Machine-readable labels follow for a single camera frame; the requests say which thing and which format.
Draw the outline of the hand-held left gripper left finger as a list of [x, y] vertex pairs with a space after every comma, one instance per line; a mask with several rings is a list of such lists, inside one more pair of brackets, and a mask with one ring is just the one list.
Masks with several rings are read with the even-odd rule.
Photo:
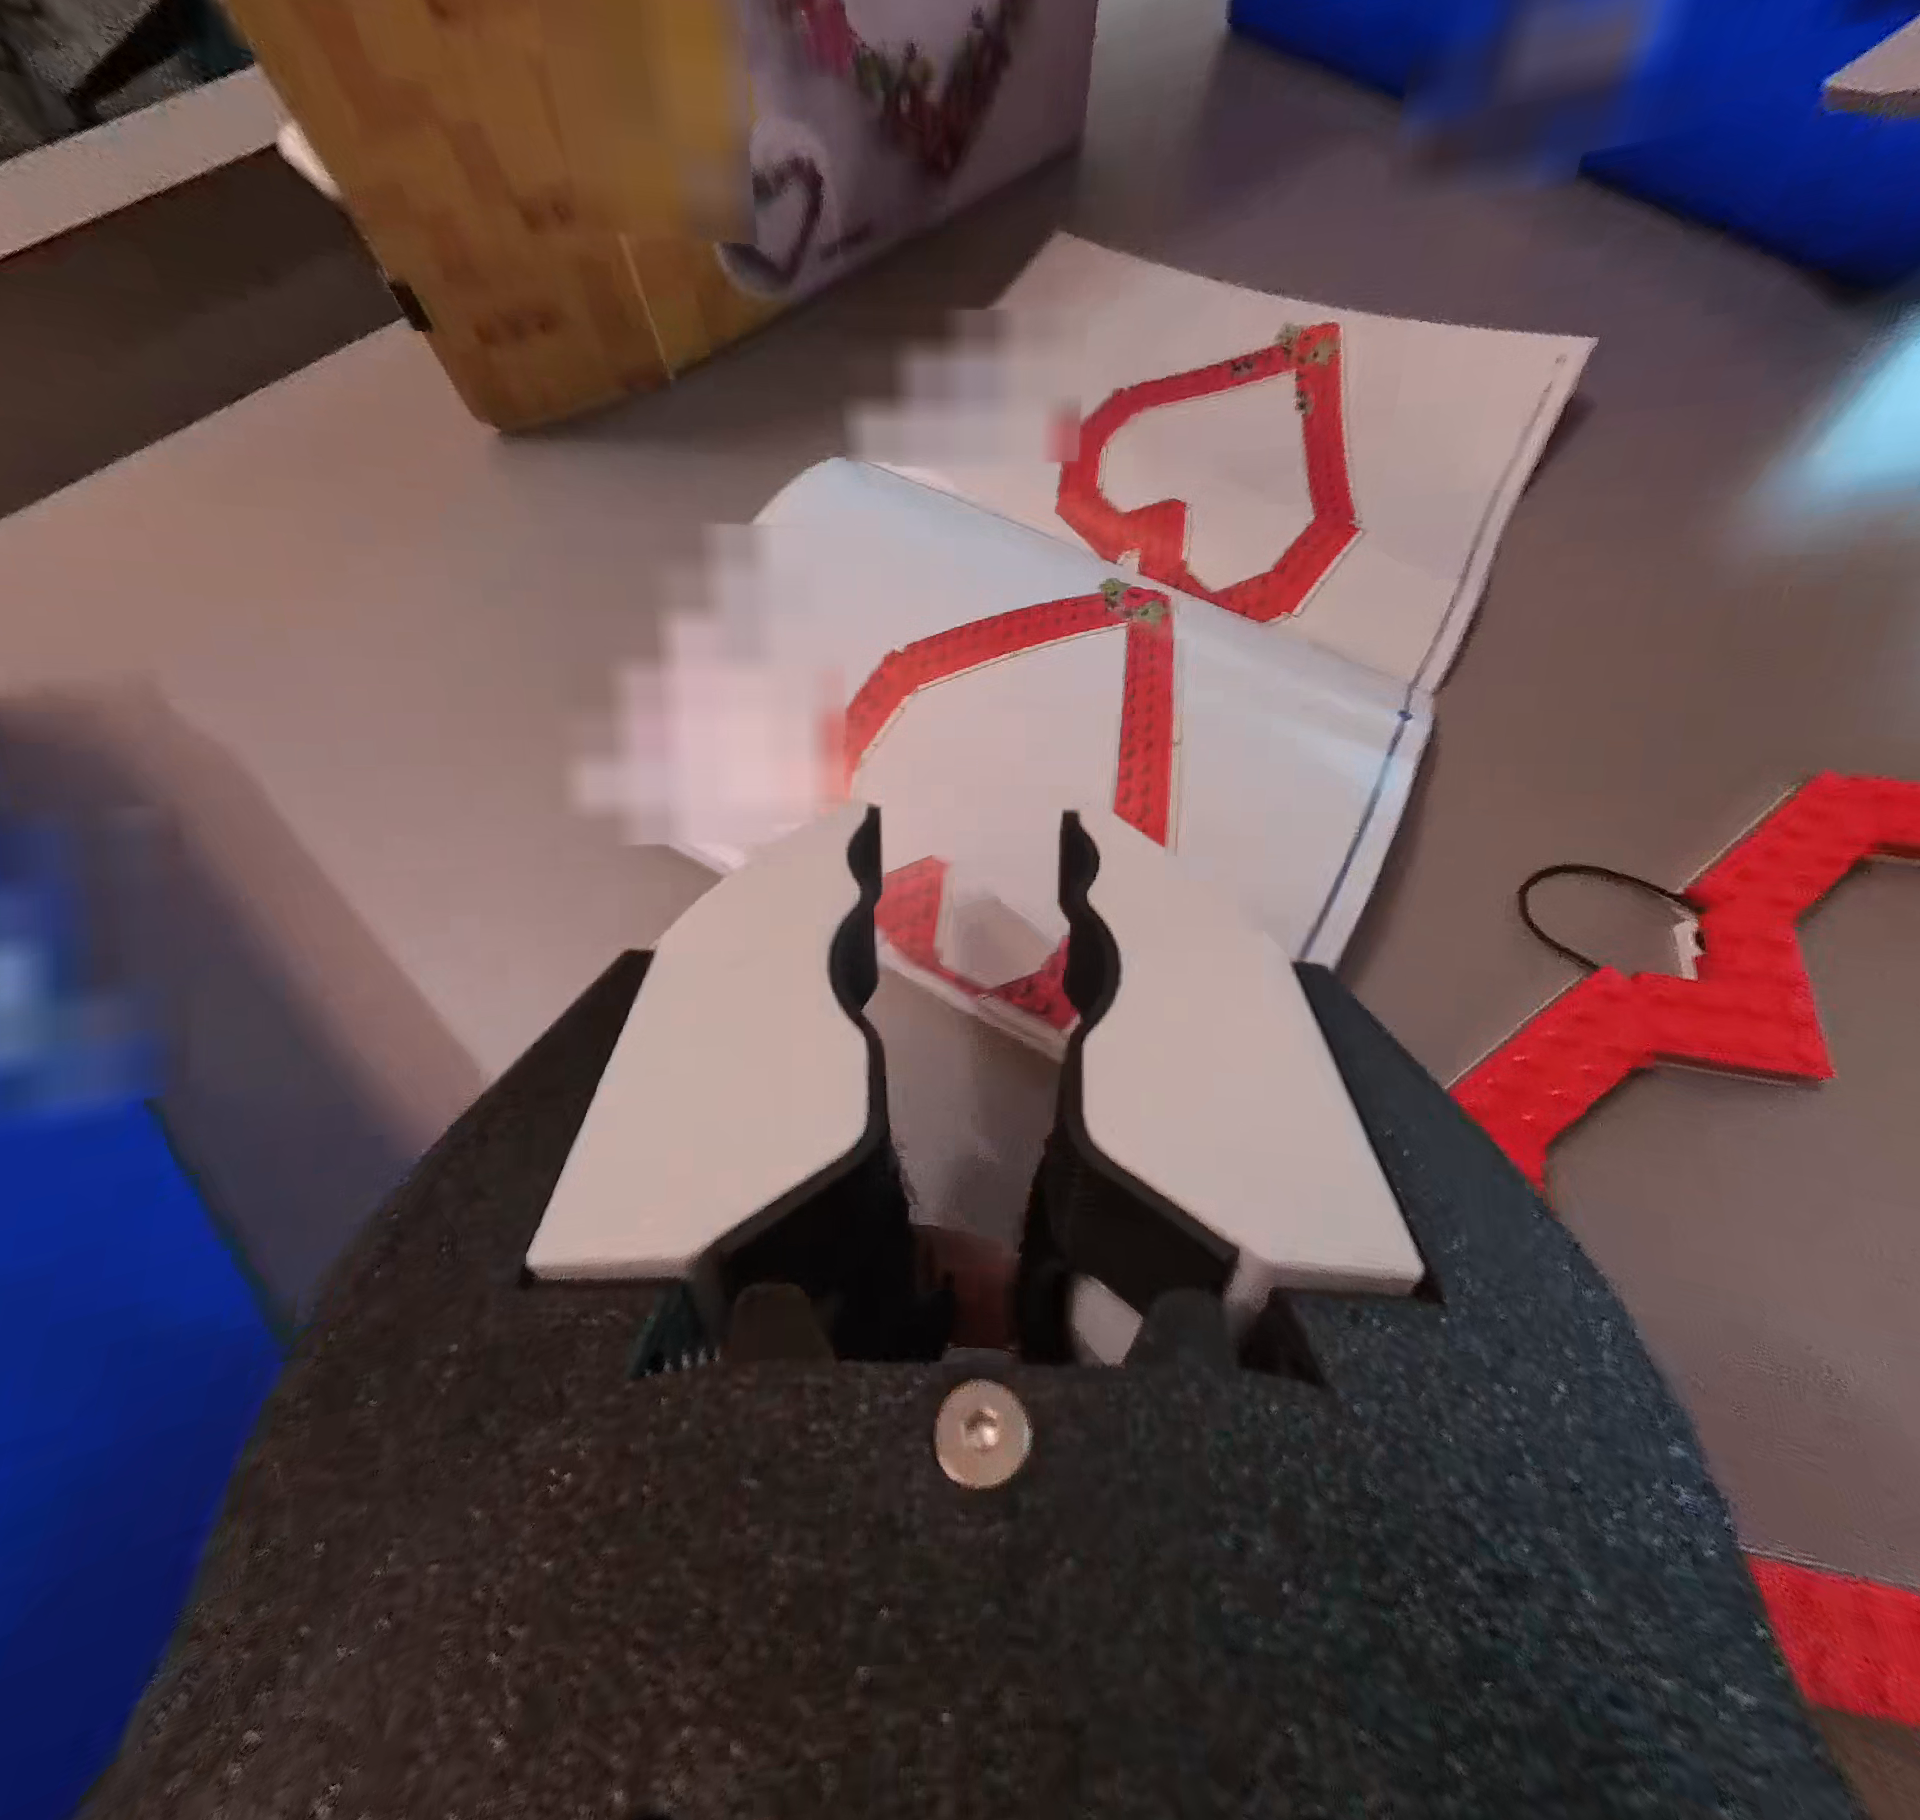
[[530, 1282], [794, 1286], [891, 1311], [921, 1281], [877, 994], [880, 815], [847, 803], [700, 898], [642, 984], [527, 1253]]

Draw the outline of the toy set box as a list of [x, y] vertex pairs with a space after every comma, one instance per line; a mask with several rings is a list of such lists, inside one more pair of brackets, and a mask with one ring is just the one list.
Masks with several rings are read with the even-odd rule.
[[1077, 146], [1099, 0], [222, 0], [467, 410], [703, 365]]

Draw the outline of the grey desk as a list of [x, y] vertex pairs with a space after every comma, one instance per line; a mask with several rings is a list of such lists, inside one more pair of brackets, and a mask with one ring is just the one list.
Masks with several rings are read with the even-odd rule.
[[[1381, 104], [1114, 0], [1075, 218], [1200, 272], [1594, 328], [1357, 976], [1442, 1052], [1490, 1026], [1525, 833], [1716, 831], [1681, 775], [1789, 701], [1917, 725], [1917, 514], [1772, 550], [1740, 493], [1890, 358], [1890, 305], [1616, 195], [1388, 163]], [[1441, 1298], [1307, 1296], [1325, 1383], [1014, 1367], [1008, 1488], [937, 1471], [958, 1367], [640, 1378], [650, 1291], [518, 1245], [700, 884], [566, 831], [563, 730], [935, 301], [1010, 277], [1045, 178], [680, 399], [460, 432], [389, 326], [4, 521], [4, 693], [52, 775], [165, 782], [310, 994], [229, 1214], [318, 1293], [84, 1816], [1857, 1816], [1763, 1635], [1680, 1399], [1602, 1274], [1351, 991]]]

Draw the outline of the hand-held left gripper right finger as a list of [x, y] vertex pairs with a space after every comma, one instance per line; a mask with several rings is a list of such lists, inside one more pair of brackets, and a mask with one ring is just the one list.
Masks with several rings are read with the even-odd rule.
[[1061, 828], [1075, 1015], [1023, 1263], [1061, 1311], [1407, 1298], [1428, 1267], [1283, 944], [1103, 810]]

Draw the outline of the red brick heart frame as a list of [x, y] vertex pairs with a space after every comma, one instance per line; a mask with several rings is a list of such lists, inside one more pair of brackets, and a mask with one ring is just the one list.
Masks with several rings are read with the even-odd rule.
[[[1594, 861], [1525, 876], [1525, 929], [1575, 982], [1463, 1072], [1453, 1099], [1522, 1176], [1550, 1187], [1550, 1150], [1629, 1079], [1660, 1064], [1726, 1077], [1823, 1083], [1829, 1037], [1799, 926], [1869, 864], [1917, 864], [1918, 782], [1820, 772], [1791, 788], [1680, 889]], [[1554, 938], [1532, 896], [1597, 879], [1677, 913], [1669, 971], [1625, 973]], [[1774, 1637], [1802, 1697], [1905, 1730], [1918, 1726], [1917, 1590], [1748, 1555]]]

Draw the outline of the open instruction booklet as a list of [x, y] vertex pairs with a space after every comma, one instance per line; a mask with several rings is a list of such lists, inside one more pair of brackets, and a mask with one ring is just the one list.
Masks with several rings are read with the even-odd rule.
[[728, 616], [880, 811], [882, 964], [1057, 1054], [1070, 806], [1339, 961], [1595, 342], [1070, 234], [982, 324], [733, 531]]

